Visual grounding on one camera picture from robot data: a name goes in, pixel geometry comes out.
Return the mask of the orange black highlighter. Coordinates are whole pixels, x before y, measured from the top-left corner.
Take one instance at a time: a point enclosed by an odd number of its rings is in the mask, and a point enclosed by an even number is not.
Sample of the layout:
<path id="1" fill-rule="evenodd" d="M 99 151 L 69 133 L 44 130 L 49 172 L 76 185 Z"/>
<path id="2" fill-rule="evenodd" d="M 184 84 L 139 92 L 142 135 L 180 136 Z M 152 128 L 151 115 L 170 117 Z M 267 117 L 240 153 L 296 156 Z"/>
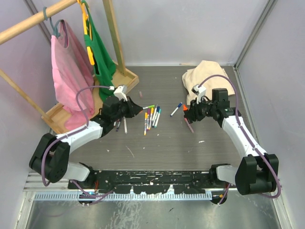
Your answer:
<path id="1" fill-rule="evenodd" d="M 184 105 L 184 104 L 183 104 L 183 111 L 184 111 L 184 112 L 187 112 L 187 111 L 188 111 L 187 106 L 186 106 L 186 105 Z"/>

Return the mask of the pink pen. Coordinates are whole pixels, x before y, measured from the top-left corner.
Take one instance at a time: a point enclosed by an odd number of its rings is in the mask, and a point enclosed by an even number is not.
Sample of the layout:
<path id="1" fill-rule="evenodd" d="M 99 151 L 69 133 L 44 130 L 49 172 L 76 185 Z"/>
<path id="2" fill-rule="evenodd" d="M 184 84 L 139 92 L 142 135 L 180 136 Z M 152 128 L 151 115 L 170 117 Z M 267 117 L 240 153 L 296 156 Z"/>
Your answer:
<path id="1" fill-rule="evenodd" d="M 187 118 L 184 118 L 184 120 L 185 120 L 185 122 L 186 122 L 188 128 L 190 129 L 191 133 L 194 133 L 194 130 L 193 130 L 191 124 L 188 122 Z"/>

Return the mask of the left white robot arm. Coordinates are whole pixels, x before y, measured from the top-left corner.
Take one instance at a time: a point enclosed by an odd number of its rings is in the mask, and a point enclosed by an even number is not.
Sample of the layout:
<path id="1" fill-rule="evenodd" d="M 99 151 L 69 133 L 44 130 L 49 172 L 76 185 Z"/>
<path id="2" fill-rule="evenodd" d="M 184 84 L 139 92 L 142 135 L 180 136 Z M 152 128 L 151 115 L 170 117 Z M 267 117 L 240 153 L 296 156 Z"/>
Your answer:
<path id="1" fill-rule="evenodd" d="M 45 186 L 64 178 L 78 181 L 84 189 L 92 188 L 95 185 L 92 168 L 70 162 L 70 154 L 86 143 L 107 135 L 114 128 L 114 122 L 133 118 L 142 110 L 130 97 L 126 100 L 108 97 L 99 113 L 87 124 L 65 134 L 44 134 L 29 162 L 30 168 L 41 175 Z"/>

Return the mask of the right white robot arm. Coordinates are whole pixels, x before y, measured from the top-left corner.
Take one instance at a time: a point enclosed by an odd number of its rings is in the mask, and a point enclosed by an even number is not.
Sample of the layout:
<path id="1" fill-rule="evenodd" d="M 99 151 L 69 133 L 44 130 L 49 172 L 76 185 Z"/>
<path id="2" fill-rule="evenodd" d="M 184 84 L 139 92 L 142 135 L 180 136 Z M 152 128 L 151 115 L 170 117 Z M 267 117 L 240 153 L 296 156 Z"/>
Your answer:
<path id="1" fill-rule="evenodd" d="M 211 100 L 205 99 L 205 91 L 204 86 L 195 85 L 192 88 L 197 97 L 191 101 L 189 108 L 183 110 L 184 117 L 190 124 L 205 117 L 213 118 L 228 134 L 241 157 L 239 167 L 230 164 L 212 165 L 209 170 L 211 186 L 219 188 L 225 182 L 231 183 L 241 195 L 276 191 L 277 156 L 266 153 L 255 141 L 238 109 L 230 106 L 227 89 L 213 89 Z"/>

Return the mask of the orange cap marker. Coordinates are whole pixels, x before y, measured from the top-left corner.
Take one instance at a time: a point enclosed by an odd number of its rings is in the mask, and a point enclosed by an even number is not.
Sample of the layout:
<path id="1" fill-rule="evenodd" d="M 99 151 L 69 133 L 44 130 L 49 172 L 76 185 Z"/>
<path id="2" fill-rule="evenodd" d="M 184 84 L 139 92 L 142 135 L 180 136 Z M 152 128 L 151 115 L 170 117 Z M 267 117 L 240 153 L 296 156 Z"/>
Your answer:
<path id="1" fill-rule="evenodd" d="M 147 124 L 148 124 L 148 113 L 145 112 L 145 117 L 144 117 L 144 136 L 147 134 Z"/>

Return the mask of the blue cap white marker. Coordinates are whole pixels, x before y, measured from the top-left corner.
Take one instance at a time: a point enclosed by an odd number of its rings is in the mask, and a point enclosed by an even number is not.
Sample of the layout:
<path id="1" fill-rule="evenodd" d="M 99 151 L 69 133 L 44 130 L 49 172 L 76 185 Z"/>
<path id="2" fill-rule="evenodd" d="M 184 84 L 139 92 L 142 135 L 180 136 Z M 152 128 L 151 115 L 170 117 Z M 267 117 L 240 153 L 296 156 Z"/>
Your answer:
<path id="1" fill-rule="evenodd" d="M 172 113 L 170 114 L 170 117 L 172 117 L 176 112 L 177 112 L 177 110 L 180 108 L 182 106 L 182 103 L 179 103 L 178 105 L 177 105 L 177 107 L 172 111 Z"/>

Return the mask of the purple cap marker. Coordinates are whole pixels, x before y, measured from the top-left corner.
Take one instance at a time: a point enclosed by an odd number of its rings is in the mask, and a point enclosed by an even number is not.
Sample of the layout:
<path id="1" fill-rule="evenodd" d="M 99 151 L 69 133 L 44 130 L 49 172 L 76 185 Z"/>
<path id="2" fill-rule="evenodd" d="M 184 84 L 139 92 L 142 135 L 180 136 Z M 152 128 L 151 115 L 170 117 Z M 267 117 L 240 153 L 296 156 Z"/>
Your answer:
<path id="1" fill-rule="evenodd" d="M 150 115 L 151 115 L 151 108 L 147 109 L 147 116 L 146 116 L 146 131 L 149 130 L 149 122 L 150 122 Z"/>

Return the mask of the white grey marker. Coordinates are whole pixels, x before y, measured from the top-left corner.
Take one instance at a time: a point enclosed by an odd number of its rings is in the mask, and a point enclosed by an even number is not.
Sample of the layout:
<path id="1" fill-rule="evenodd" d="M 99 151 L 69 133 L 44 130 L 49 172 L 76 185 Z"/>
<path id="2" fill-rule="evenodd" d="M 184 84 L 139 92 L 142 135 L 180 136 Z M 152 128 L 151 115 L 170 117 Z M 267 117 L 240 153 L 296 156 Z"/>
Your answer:
<path id="1" fill-rule="evenodd" d="M 127 121 L 126 121 L 126 117 L 123 117 L 123 125 L 124 125 L 124 133 L 127 134 L 128 130 L 127 130 Z"/>

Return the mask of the dark purple marker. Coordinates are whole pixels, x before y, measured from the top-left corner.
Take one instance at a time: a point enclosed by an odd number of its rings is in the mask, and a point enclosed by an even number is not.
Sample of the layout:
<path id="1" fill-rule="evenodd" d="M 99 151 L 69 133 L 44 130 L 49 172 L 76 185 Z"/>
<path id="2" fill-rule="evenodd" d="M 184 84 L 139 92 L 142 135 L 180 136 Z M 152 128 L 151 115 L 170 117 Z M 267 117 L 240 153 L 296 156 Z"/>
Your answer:
<path id="1" fill-rule="evenodd" d="M 119 131 L 119 128 L 120 128 L 121 122 L 122 122 L 122 120 L 121 120 L 121 119 L 120 119 L 120 120 L 117 122 L 117 125 L 116 125 L 116 132 L 118 132 L 118 131 Z"/>

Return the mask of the yellow cap marker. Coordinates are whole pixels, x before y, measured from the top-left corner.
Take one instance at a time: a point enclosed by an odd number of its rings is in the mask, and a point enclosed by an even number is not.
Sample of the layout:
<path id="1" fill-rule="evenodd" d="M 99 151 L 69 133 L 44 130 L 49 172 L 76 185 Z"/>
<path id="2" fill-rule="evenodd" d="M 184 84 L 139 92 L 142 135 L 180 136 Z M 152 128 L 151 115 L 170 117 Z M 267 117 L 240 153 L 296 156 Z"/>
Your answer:
<path id="1" fill-rule="evenodd" d="M 150 109 L 148 130 L 150 130 L 150 129 L 151 129 L 151 126 L 152 126 L 152 118 L 153 118 L 152 116 L 153 116 L 153 113 L 154 113 L 154 107 L 152 107 L 152 108 Z"/>

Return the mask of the grey cap marker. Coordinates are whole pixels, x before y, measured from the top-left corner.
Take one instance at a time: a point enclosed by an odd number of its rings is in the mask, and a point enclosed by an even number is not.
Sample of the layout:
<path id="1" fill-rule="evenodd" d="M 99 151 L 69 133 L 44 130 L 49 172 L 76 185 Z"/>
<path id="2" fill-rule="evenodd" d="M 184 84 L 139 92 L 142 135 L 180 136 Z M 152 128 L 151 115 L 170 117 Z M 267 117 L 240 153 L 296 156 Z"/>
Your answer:
<path id="1" fill-rule="evenodd" d="M 153 115 L 152 115 L 152 125 L 153 125 L 154 120 L 155 120 L 155 116 L 156 116 L 156 113 L 157 113 L 157 108 L 158 108 L 158 104 L 156 104 L 156 106 L 154 107 L 154 111 L 153 111 Z"/>

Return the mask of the teal cap marker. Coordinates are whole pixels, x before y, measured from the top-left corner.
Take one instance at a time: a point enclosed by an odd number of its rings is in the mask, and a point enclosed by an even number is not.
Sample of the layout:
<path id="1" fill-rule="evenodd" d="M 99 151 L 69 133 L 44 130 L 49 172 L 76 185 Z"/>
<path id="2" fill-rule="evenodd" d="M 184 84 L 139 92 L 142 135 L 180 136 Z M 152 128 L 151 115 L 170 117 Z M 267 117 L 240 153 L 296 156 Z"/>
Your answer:
<path id="1" fill-rule="evenodd" d="M 157 113 L 157 117 L 156 117 L 156 119 L 155 119 L 155 123 L 154 123 L 154 126 L 153 126 L 154 128 L 156 128 L 157 125 L 158 125 L 158 122 L 159 122 L 159 119 L 160 119 L 161 111 L 162 111 L 162 109 L 160 108 L 159 111 L 158 111 L 158 113 Z"/>

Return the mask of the beige cloth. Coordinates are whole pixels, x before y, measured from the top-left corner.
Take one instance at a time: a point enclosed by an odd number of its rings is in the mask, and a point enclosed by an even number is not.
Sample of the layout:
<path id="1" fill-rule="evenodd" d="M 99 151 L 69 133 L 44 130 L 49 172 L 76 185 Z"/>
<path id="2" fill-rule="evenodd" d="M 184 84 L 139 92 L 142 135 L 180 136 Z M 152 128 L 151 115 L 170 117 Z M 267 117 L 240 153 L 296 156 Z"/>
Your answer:
<path id="1" fill-rule="evenodd" d="M 201 61 L 198 66 L 195 68 L 187 70 L 182 75 L 182 82 L 187 90 L 188 94 L 186 97 L 186 105 L 190 105 L 191 100 L 197 97 L 196 94 L 192 92 L 192 88 L 196 84 L 202 83 L 206 78 L 211 75 L 223 75 L 228 78 L 225 70 L 217 63 L 213 61 Z M 226 88 L 228 95 L 234 95 L 234 89 L 231 84 L 222 77 L 213 77 L 207 80 L 203 86 L 206 88 L 205 95 L 211 99 L 212 98 L 212 89 L 215 88 Z"/>

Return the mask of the green shirt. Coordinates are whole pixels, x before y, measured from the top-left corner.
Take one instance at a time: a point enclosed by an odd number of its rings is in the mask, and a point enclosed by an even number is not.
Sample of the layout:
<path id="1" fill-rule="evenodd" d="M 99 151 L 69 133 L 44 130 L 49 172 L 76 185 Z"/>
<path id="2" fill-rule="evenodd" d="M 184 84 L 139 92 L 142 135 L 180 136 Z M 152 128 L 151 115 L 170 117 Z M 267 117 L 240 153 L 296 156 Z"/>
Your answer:
<path id="1" fill-rule="evenodd" d="M 93 52 L 95 62 L 95 65 L 93 65 L 94 74 L 100 86 L 113 86 L 112 79 L 114 73 L 116 72 L 116 65 L 110 58 L 95 28 L 87 2 L 84 0 L 81 2 L 85 4 L 90 19 L 92 39 L 90 39 L 88 35 L 84 35 L 84 41 L 85 45 L 90 46 Z"/>

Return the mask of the pink shirt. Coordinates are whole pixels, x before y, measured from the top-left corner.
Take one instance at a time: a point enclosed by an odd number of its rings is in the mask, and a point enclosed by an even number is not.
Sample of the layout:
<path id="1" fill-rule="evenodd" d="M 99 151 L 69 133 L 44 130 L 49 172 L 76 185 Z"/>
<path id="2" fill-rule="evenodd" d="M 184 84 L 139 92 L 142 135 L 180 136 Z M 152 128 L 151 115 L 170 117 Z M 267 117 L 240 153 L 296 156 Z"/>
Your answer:
<path id="1" fill-rule="evenodd" d="M 51 65 L 56 100 L 63 105 L 63 109 L 71 114 L 64 126 L 73 130 L 86 123 L 86 118 L 79 105 L 88 117 L 92 116 L 94 100 L 91 89 L 79 94 L 85 87 L 93 86 L 93 68 L 88 55 L 73 30 L 65 20 L 57 21 L 58 32 L 51 36 Z"/>

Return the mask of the wooden clothes rack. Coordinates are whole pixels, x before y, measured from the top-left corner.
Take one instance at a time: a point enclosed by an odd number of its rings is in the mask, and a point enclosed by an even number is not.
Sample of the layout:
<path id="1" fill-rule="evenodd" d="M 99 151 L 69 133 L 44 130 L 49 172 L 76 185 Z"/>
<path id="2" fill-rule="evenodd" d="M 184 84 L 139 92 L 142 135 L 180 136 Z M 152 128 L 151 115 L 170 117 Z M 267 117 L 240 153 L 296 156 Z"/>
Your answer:
<path id="1" fill-rule="evenodd" d="M 128 70 L 122 60 L 113 4 L 103 1 L 113 45 L 119 62 L 113 61 L 94 27 L 86 1 L 77 2 L 82 10 L 86 47 L 83 48 L 65 20 L 59 20 L 61 36 L 54 26 L 51 36 L 51 63 L 55 95 L 58 103 L 44 112 L 4 71 L 1 77 L 14 88 L 40 114 L 44 122 L 56 133 L 63 134 L 85 123 L 85 117 L 98 113 L 98 106 L 106 96 L 101 86 L 125 84 L 129 92 L 139 83 L 139 77 Z"/>

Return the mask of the yellow clothes hanger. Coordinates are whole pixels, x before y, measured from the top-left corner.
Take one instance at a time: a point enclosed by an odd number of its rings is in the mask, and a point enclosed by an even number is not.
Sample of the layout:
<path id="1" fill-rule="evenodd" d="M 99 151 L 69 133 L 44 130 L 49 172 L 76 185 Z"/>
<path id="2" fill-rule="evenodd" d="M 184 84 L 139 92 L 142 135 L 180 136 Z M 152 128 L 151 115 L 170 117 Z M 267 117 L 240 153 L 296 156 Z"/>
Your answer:
<path id="1" fill-rule="evenodd" d="M 81 0 L 77 0 L 77 3 L 79 4 L 81 13 L 82 13 L 82 23 L 83 23 L 83 30 L 84 30 L 83 33 L 84 33 L 84 35 L 88 35 L 89 38 L 92 39 L 92 28 L 90 25 L 90 19 L 89 19 L 89 15 L 88 15 L 86 6 L 84 3 L 81 2 Z M 93 56 L 91 47 L 86 45 L 86 49 L 87 49 L 87 54 L 88 54 L 90 64 L 95 65 L 94 56 Z"/>

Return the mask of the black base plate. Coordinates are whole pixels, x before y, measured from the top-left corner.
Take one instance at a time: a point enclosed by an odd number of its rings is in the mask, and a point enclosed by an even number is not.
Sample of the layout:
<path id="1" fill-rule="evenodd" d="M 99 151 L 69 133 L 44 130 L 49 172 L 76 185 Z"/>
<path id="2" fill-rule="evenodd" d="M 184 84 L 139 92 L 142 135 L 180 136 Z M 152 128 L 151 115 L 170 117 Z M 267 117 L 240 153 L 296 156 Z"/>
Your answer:
<path id="1" fill-rule="evenodd" d="M 85 181 L 70 182 L 69 189 L 94 189 L 100 193 L 203 194 L 209 188 L 225 188 L 227 183 L 212 177 L 208 171 L 92 170 Z"/>

